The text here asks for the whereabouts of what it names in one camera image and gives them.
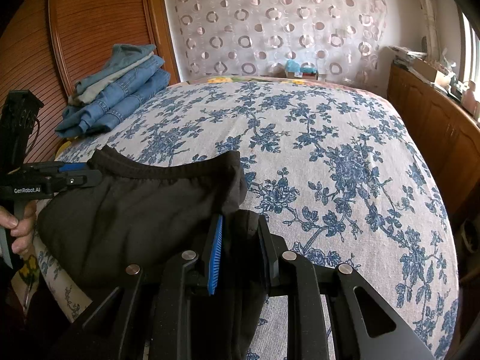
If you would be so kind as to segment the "person's left hand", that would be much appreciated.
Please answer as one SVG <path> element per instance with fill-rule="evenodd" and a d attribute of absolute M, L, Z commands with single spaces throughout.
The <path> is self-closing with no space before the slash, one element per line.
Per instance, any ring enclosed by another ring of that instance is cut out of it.
<path fill-rule="evenodd" d="M 33 252 L 32 239 L 37 220 L 37 203 L 29 202 L 24 208 L 24 218 L 18 220 L 3 207 L 0 208 L 0 223 L 15 238 L 12 251 L 20 256 L 30 256 Z"/>

